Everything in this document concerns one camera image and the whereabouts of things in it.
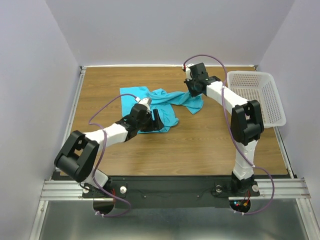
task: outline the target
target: metal floor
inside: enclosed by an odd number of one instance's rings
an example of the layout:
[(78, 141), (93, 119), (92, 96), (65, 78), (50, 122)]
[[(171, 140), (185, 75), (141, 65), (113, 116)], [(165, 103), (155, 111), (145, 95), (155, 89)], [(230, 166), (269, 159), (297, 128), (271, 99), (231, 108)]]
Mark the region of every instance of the metal floor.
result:
[[(253, 200), (259, 209), (267, 200)], [(51, 201), (41, 240), (308, 240), (295, 199), (241, 216), (231, 209), (133, 209), (118, 218), (95, 216), (91, 201)]]

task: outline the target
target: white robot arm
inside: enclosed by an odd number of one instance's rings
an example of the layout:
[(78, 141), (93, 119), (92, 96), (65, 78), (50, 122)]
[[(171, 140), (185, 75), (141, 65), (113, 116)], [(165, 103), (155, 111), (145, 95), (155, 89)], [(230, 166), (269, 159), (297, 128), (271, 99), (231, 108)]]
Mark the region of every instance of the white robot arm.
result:
[(93, 180), (95, 176), (96, 182), (100, 186), (105, 186), (109, 179), (106, 174), (97, 169), (93, 176), (97, 153), (104, 147), (104, 132), (107, 136), (105, 145), (107, 148), (130, 140), (138, 131), (151, 132), (162, 129), (164, 124), (161, 122), (158, 110), (154, 109), (152, 116), (150, 103), (151, 99), (148, 97), (139, 99), (130, 114), (103, 130), (85, 133), (73, 131), (56, 156), (54, 165), (78, 183), (88, 183), (99, 188)]
[[(209, 77), (203, 63), (189, 64), (183, 70), (186, 73), (184, 82), (193, 97), (205, 94), (222, 105), (222, 89), (224, 88), (225, 108), (231, 114), (232, 135), (240, 151), (253, 165), (255, 148), (260, 134), (264, 131), (259, 102), (249, 101), (223, 86), (219, 78)], [(254, 175), (252, 166), (238, 151), (236, 151), (232, 174), (238, 179), (238, 182), (252, 179)]]

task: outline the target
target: gray wall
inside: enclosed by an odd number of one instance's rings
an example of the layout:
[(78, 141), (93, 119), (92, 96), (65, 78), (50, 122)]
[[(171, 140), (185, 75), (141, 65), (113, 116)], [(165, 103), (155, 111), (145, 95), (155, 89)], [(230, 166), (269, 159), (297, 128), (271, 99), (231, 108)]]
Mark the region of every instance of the gray wall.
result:
[(200, 53), (213, 54), (228, 65), (258, 64), (294, 2), (46, 1), (84, 66), (182, 64)]
[(320, 1), (296, 0), (259, 69), (273, 75), (286, 114), (281, 135), (293, 170), (305, 177), (320, 222)]
[(79, 65), (44, 0), (0, 7), (0, 239), (29, 239)]

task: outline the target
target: mesh basket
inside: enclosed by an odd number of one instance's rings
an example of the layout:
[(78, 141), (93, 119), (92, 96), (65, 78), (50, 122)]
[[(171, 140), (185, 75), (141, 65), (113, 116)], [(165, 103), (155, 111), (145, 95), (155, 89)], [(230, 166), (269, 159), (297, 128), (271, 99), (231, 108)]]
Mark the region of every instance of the mesh basket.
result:
[(250, 101), (259, 101), (265, 128), (286, 124), (284, 108), (271, 74), (259, 71), (230, 71), (227, 74), (227, 83), (239, 96)]

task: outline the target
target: wooden table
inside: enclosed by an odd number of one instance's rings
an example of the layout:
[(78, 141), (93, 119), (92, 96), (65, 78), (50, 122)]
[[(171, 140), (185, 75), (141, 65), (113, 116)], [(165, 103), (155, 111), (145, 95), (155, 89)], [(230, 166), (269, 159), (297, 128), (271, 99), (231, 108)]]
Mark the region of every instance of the wooden table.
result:
[[(209, 75), (223, 79), (220, 67), (208, 67)], [(254, 71), (253, 67), (229, 67), (228, 71)], [(91, 132), (89, 118), (118, 96), (119, 88), (147, 86), (168, 93), (187, 91), (179, 67), (87, 68), (72, 131)], [(179, 123), (167, 133), (139, 134), (106, 149), (99, 169), (107, 175), (230, 175), (236, 150), (228, 134), (222, 107), (203, 96), (203, 108), (192, 115), (185, 106), (173, 105)], [(93, 122), (105, 127), (121, 119), (121, 100), (103, 110)], [(254, 163), (271, 174), (287, 174), (273, 128), (261, 135)]]

